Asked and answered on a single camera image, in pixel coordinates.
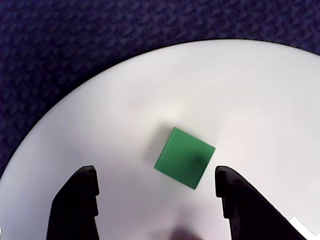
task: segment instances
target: green cube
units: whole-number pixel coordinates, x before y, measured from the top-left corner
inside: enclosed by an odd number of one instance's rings
[[[154,168],[196,189],[215,148],[174,128]]]

